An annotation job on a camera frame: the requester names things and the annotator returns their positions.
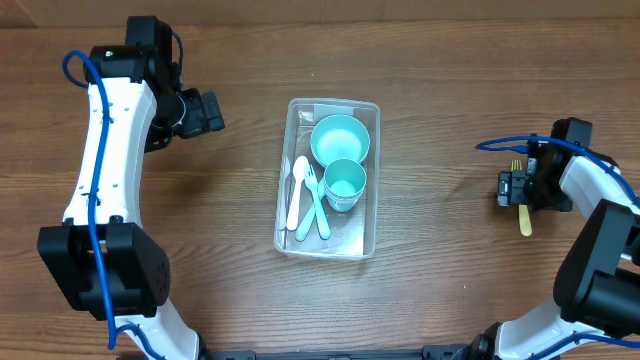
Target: light blue cup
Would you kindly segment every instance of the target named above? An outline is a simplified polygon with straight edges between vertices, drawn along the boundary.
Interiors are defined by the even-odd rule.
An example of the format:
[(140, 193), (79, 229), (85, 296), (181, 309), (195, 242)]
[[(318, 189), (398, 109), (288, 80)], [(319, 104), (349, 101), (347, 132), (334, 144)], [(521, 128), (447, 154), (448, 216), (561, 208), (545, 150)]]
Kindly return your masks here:
[(350, 159), (332, 162), (324, 171), (324, 191), (335, 211), (351, 210), (364, 193), (367, 173), (360, 163)]
[(323, 168), (339, 159), (361, 163), (370, 145), (367, 128), (349, 115), (327, 116), (311, 132), (311, 153)]

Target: wood grain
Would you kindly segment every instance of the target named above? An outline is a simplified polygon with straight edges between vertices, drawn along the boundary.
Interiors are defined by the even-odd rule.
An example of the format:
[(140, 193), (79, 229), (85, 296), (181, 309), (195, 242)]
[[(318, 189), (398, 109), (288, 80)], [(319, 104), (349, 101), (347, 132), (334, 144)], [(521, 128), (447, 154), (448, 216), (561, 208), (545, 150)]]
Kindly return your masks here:
[[(485, 139), (547, 134), (577, 116), (640, 183), (640, 22), (460, 21), (177, 27), (185, 81), (214, 89), (227, 128), (145, 156), (145, 231), (167, 252), (171, 298), (213, 350), (417, 348), (467, 343), (551, 295), (584, 220), (498, 210), (512, 156)], [(71, 310), (36, 252), (78, 174), (85, 93), (60, 61), (124, 29), (0, 32), (0, 359), (113, 359), (106, 324)], [(75, 63), (79, 75), (79, 64)], [(273, 248), (288, 102), (382, 109), (376, 255), (286, 258)], [(124, 337), (117, 354), (135, 352)], [(569, 359), (635, 359), (589, 345)]]
[(638, 0), (111, 0), (109, 6), (96, 0), (19, 1), (42, 27), (123, 26), (128, 16), (151, 14), (172, 25), (640, 16)]

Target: clear plastic container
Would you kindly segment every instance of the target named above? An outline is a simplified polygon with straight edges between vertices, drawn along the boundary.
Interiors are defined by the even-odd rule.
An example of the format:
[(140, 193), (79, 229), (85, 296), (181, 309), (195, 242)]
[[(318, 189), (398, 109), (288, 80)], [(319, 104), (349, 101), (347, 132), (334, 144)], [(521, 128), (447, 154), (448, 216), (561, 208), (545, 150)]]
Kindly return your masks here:
[[(358, 119), (367, 127), (371, 145), (362, 166), (367, 172), (367, 185), (358, 203), (348, 212), (334, 211), (326, 198), (323, 208), (329, 220), (331, 238), (322, 240), (314, 220), (309, 235), (297, 241), (295, 231), (286, 229), (289, 203), (293, 195), (293, 163), (305, 155), (313, 165), (318, 181), (324, 168), (311, 154), (310, 138), (314, 126), (329, 115), (344, 114)], [(282, 148), (278, 208), (274, 231), (274, 246), (287, 255), (323, 259), (361, 260), (373, 255), (376, 246), (376, 218), (378, 211), (378, 182), (380, 167), (380, 108), (373, 103), (342, 99), (293, 99), (289, 103), (287, 125)], [(300, 217), (302, 220), (313, 205), (311, 193), (302, 186)]]

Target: blue cable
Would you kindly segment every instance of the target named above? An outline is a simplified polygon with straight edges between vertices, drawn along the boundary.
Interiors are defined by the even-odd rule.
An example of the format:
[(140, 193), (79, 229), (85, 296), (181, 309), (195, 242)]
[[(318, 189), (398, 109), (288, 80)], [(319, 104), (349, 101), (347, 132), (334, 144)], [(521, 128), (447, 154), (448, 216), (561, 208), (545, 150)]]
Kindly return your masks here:
[(572, 342), (575, 342), (576, 344), (580, 343), (580, 340), (593, 340), (593, 341), (598, 341), (601, 343), (605, 343), (605, 344), (611, 344), (611, 345), (617, 345), (617, 346), (624, 346), (627, 348), (631, 348), (631, 349), (640, 349), (640, 342), (634, 342), (634, 341), (626, 341), (626, 340), (621, 340), (621, 339), (612, 339), (612, 338), (608, 338), (606, 336), (598, 336), (598, 335), (591, 335), (591, 334), (574, 334), (572, 336), (569, 336), (568, 338), (558, 342), (557, 344), (553, 345), (552, 347), (538, 353), (538, 354), (534, 354), (532, 355), (529, 360), (542, 360), (548, 356), (551, 356), (553, 353), (557, 352), (558, 350), (564, 348), (565, 346), (571, 344)]
[(144, 336), (144, 333), (139, 327), (133, 324), (123, 325), (116, 329), (116, 320), (113, 311), (113, 303), (111, 302), (111, 290), (109, 288), (109, 282), (107, 280), (107, 270), (102, 257), (102, 250), (100, 248), (100, 240), (98, 239), (98, 228), (96, 226), (96, 205), (98, 203), (98, 185), (100, 183), (100, 172), (102, 171), (102, 162), (104, 160), (104, 151), (107, 145), (107, 137), (109, 135), (109, 124), (111, 123), (111, 116), (109, 114), (109, 100), (107, 99), (107, 90), (102, 82), (102, 77), (98, 70), (95, 68), (91, 60), (79, 50), (71, 50), (62, 60), (62, 71), (64, 75), (77, 86), (82, 88), (89, 88), (88, 84), (82, 83), (71, 76), (69, 73), (69, 60), (72, 57), (79, 57), (91, 72), (91, 76), (98, 86), (98, 92), (100, 93), (100, 100), (102, 102), (102, 131), (100, 133), (100, 142), (98, 143), (98, 151), (96, 153), (96, 162), (93, 168), (93, 176), (91, 178), (91, 189), (89, 190), (89, 204), (88, 204), (88, 222), (89, 222), (89, 239), (91, 241), (91, 247), (93, 248), (93, 257), (96, 262), (96, 270), (98, 272), (98, 280), (100, 282), (100, 289), (102, 290), (102, 301), (104, 303), (104, 312), (107, 318), (107, 327), (109, 329), (109, 342), (107, 349), (113, 350), (116, 346), (116, 339), (118, 335), (125, 330), (131, 330), (134, 335), (140, 338), (144, 350), (152, 356), (154, 359), (162, 360), (163, 356), (158, 355), (149, 344), (149, 341)]
[(613, 167), (612, 166), (608, 166), (607, 164), (605, 164), (602, 160), (598, 159), (592, 153), (590, 153), (587, 150), (585, 150), (584, 148), (581, 148), (580, 146), (577, 146), (577, 145), (572, 144), (570, 142), (567, 142), (567, 141), (564, 141), (564, 140), (560, 140), (560, 139), (556, 139), (556, 138), (552, 138), (552, 137), (547, 137), (547, 136), (534, 136), (534, 135), (529, 135), (529, 136), (510, 136), (510, 137), (506, 137), (506, 138), (494, 139), (494, 140), (489, 140), (489, 141), (482, 142), (482, 143), (476, 145), (476, 149), (487, 150), (487, 151), (514, 151), (514, 152), (517, 152), (519, 154), (527, 154), (528, 153), (528, 147), (526, 145), (514, 145), (514, 146), (504, 146), (504, 147), (489, 147), (489, 145), (501, 144), (501, 143), (512, 142), (512, 141), (546, 141), (548, 143), (560, 145), (562, 147), (565, 147), (565, 148), (567, 148), (567, 149), (569, 149), (571, 151), (574, 151), (574, 152), (580, 154), (581, 156), (586, 157), (587, 159), (591, 160), (591, 162), (593, 162), (598, 167), (600, 167), (602, 170), (604, 170), (607, 174), (611, 175), (611, 177), (613, 177), (620, 184), (620, 186), (622, 186), (622, 188), (627, 193), (627, 195), (629, 196), (631, 201), (636, 206), (640, 206), (640, 198), (638, 198), (638, 195), (636, 195), (636, 193), (633, 191), (633, 188), (631, 187), (631, 185), (622, 177), (622, 175), (620, 175), (617, 172), (613, 171)]

